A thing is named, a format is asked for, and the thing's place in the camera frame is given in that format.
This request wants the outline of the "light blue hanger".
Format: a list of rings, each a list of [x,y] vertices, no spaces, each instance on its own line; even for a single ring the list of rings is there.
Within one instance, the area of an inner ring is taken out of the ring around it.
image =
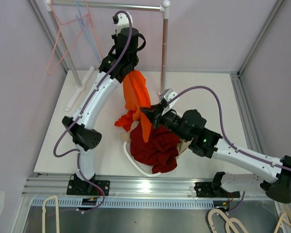
[[[79,26],[81,27],[81,30],[82,30],[82,32],[83,32],[88,44],[90,45],[90,47],[91,47],[91,49],[92,49],[97,61],[101,62],[102,59],[100,59],[100,55],[99,55],[99,52],[98,52],[98,49],[97,49],[97,46],[96,46],[96,43],[95,43],[94,34],[93,34],[93,32],[89,31],[88,26],[86,25],[85,21],[83,20],[84,17],[88,17],[89,24],[91,25],[88,13],[86,15],[82,15],[80,1],[76,0],[75,2],[76,2],[76,5],[77,5],[77,9],[78,9],[78,14],[76,15],[76,19],[77,19],[77,21],[79,23]]]

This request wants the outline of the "orange t shirt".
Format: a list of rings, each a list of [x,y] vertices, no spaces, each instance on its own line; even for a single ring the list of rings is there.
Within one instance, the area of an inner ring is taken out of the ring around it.
[[[146,79],[140,71],[134,70],[124,78],[122,85],[127,113],[122,115],[114,125],[128,132],[133,122],[138,121],[141,124],[143,140],[147,143],[152,125],[141,111],[141,108],[151,106]]]

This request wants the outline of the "dark red t shirt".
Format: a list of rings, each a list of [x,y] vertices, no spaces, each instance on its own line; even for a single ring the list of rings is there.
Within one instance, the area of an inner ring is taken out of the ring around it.
[[[152,173],[167,173],[177,165],[180,138],[163,126],[151,128],[148,142],[143,139],[141,123],[130,132],[130,152],[133,158],[152,167]]]

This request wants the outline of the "beige t shirt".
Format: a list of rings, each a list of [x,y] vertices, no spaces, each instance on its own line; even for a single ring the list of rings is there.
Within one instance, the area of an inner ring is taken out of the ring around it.
[[[126,142],[131,142],[131,139],[130,139],[130,132],[136,128],[136,126],[139,124],[138,121],[135,121],[133,122],[132,126],[131,126],[131,130],[129,130],[128,132],[126,131],[126,133],[123,133],[120,135],[120,138],[121,140],[123,141],[126,141]],[[187,142],[184,142],[182,139],[180,139],[180,143],[179,145],[177,146],[177,149],[178,149],[178,152],[179,152],[179,155],[182,154],[186,149],[188,148],[188,143]]]

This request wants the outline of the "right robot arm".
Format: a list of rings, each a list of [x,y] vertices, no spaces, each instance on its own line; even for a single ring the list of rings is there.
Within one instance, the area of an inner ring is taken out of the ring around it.
[[[229,194],[240,197],[240,192],[265,194],[272,200],[291,202],[291,157],[279,159],[228,143],[219,133],[205,127],[206,120],[197,110],[187,110],[178,116],[174,110],[165,110],[159,103],[141,108],[152,126],[163,126],[183,141],[200,157],[221,160],[241,167],[247,174],[216,172],[209,183],[196,183],[198,197],[226,198]]]

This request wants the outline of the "white t shirt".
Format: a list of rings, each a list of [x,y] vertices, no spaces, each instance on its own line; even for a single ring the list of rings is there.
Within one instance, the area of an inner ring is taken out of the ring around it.
[[[147,174],[152,174],[152,168],[153,166],[145,165],[145,164],[138,164],[138,167],[140,168],[141,171]]]

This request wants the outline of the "pink hanger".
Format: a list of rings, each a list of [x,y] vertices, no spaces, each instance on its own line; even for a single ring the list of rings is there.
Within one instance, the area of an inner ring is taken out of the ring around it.
[[[64,36],[62,35],[62,27],[65,26],[65,25],[68,25],[68,24],[71,24],[75,21],[78,21],[79,18],[76,18],[72,21],[68,21],[68,22],[65,22],[65,23],[62,23],[59,18],[57,17],[54,9],[53,9],[53,1],[52,0],[47,0],[46,1],[46,6],[48,8],[48,13],[50,15],[50,18],[52,20],[52,23],[53,23],[53,26],[54,28],[57,30],[57,37],[56,37],[56,40],[55,40],[55,43],[54,43],[54,46],[53,46],[53,52],[52,52],[52,58],[51,60],[49,61],[48,63],[48,66],[47,66],[47,69],[46,69],[46,74],[47,75],[51,75],[55,70],[56,68],[61,64],[61,62],[64,60],[65,57],[68,58],[68,64],[69,64],[69,67],[71,68],[71,71],[75,77],[75,80],[79,80],[79,76],[77,74],[77,71],[76,71],[76,68],[74,66],[74,63],[72,61],[72,57],[70,55],[70,49],[76,44],[79,36],[81,35],[82,31],[78,34],[78,36],[75,38],[75,40],[73,41],[73,43],[71,44],[70,47],[67,47],[66,45],[66,42],[64,40]],[[57,49],[57,46],[58,45],[61,45],[63,47],[63,50],[64,50],[64,53],[62,54],[62,56],[60,58],[58,58],[58,63],[54,66],[53,70],[50,71],[50,66],[54,60],[54,56],[55,56],[55,51]]]
[[[91,28],[92,28],[92,31],[93,31],[93,34],[94,34],[95,43],[96,43],[96,46],[97,46],[97,49],[98,49],[98,52],[99,52],[99,55],[100,55],[100,59],[102,59],[103,58],[102,49],[101,49],[101,46],[100,46],[100,43],[99,43],[99,39],[98,39],[96,30],[95,30],[95,27],[94,27],[94,22],[93,22],[93,19],[92,19],[92,16],[91,16],[90,7],[89,7],[89,4],[88,4],[87,0],[85,0],[85,4],[86,4],[86,8],[87,8],[89,19],[90,19],[90,23],[91,23]]]

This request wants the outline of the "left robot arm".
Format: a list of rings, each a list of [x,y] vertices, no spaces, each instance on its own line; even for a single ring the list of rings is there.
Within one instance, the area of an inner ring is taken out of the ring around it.
[[[65,116],[62,120],[79,150],[75,175],[79,180],[77,187],[85,195],[91,194],[95,188],[92,181],[95,176],[93,151],[102,139],[101,133],[94,129],[96,120],[114,90],[134,71],[139,61],[137,52],[146,45],[145,42],[138,45],[139,39],[144,39],[144,36],[136,28],[123,28],[113,34],[112,38],[114,45],[102,60],[86,100],[73,116]]]

